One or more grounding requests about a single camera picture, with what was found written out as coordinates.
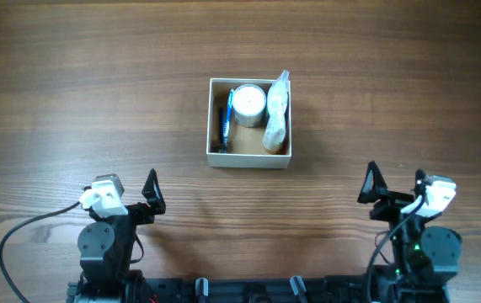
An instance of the brown wood tabletop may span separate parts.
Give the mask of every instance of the brown wood tabletop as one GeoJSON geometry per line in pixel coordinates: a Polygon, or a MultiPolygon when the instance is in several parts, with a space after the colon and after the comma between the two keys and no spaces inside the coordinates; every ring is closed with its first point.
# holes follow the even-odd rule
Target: brown wood tabletop
{"type": "MultiPolygon", "coordinates": [[[[481,302],[481,3],[429,3],[0,6],[0,240],[100,174],[142,201],[154,167],[167,214],[137,230],[148,278],[362,274],[387,228],[356,203],[376,160],[393,190],[419,167],[455,178],[433,224],[464,240],[453,301],[481,302]],[[208,167],[210,78],[283,69],[289,168],[208,167]]],[[[10,238],[5,262],[30,301],[65,300],[91,222],[77,208],[10,238]]],[[[0,271],[0,302],[15,301],[0,271]]]]}

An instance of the wooden table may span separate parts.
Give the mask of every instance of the wooden table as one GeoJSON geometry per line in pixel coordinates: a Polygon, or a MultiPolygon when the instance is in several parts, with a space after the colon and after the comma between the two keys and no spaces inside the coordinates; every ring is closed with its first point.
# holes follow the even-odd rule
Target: wooden table
{"type": "MultiPolygon", "coordinates": [[[[168,208],[138,229],[147,277],[360,274],[386,228],[355,202],[371,159],[394,190],[418,167],[455,178],[435,224],[464,239],[453,301],[481,302],[481,4],[0,7],[0,239],[96,175],[118,173],[125,203],[142,201],[154,167],[168,208]],[[284,68],[289,168],[208,167],[209,79],[284,68]]],[[[64,301],[90,222],[76,209],[10,239],[31,301],[64,301]]],[[[0,272],[0,301],[16,300],[0,272]]]]}

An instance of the black cable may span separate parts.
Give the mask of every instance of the black cable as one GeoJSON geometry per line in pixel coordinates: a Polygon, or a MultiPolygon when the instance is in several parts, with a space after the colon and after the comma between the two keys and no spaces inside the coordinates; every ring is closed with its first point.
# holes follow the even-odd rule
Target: black cable
{"type": "MultiPolygon", "coordinates": [[[[385,233],[389,233],[390,231],[381,231],[381,232],[378,232],[377,235],[375,236],[375,247],[378,247],[378,243],[377,243],[377,239],[378,237],[380,237],[381,235],[384,235],[385,233]]],[[[386,262],[386,264],[390,264],[390,262],[388,261],[388,259],[386,259],[386,257],[384,256],[384,254],[382,253],[382,250],[380,252],[378,252],[382,259],[384,260],[384,262],[386,262]]]]}
{"type": "Polygon", "coordinates": [[[381,251],[382,247],[386,242],[388,241],[389,238],[393,237],[396,232],[403,226],[405,223],[407,223],[410,218],[412,218],[420,208],[424,205],[425,202],[425,196],[422,195],[422,200],[416,206],[409,215],[407,215],[406,218],[404,218],[399,224],[397,224],[379,243],[377,248],[375,248],[375,251],[373,252],[371,259],[369,260],[369,264],[367,265],[367,271],[366,271],[366,302],[371,303],[371,276],[373,275],[373,265],[375,264],[375,258],[377,258],[377,254],[381,251]]]}
{"type": "Polygon", "coordinates": [[[74,204],[72,206],[69,206],[69,207],[65,208],[64,210],[58,210],[58,211],[55,211],[55,212],[52,212],[52,213],[49,213],[49,214],[45,214],[45,215],[38,215],[38,216],[36,216],[32,219],[28,219],[27,221],[25,221],[23,223],[19,223],[18,225],[16,225],[16,227],[12,228],[4,236],[4,238],[1,240],[1,242],[0,242],[0,266],[1,266],[1,270],[3,271],[4,278],[6,279],[6,281],[8,282],[10,287],[12,288],[13,292],[15,292],[15,294],[19,297],[20,300],[23,301],[23,303],[30,303],[30,302],[27,300],[27,298],[24,297],[23,294],[21,294],[21,292],[18,290],[17,286],[15,286],[15,284],[12,281],[12,278],[10,278],[10,275],[8,274],[8,271],[6,270],[6,266],[4,266],[4,260],[3,260],[4,244],[6,243],[8,238],[10,236],[12,236],[12,234],[15,233],[19,228],[21,228],[23,226],[26,226],[26,225],[28,225],[32,222],[36,222],[36,221],[39,221],[39,220],[42,220],[42,219],[45,219],[45,218],[49,218],[49,217],[52,217],[52,216],[55,216],[55,215],[60,215],[60,214],[65,213],[69,210],[73,210],[78,205],[79,205],[79,202],[77,202],[76,204],[74,204]]]}
{"type": "Polygon", "coordinates": [[[145,250],[142,249],[142,243],[141,243],[141,240],[139,240],[139,237],[137,236],[136,234],[136,241],[137,241],[137,244],[139,244],[139,247],[141,248],[141,257],[138,258],[138,259],[135,259],[135,260],[131,260],[130,261],[130,264],[135,264],[135,263],[138,263],[139,261],[142,260],[143,257],[145,257],[145,250]]]}

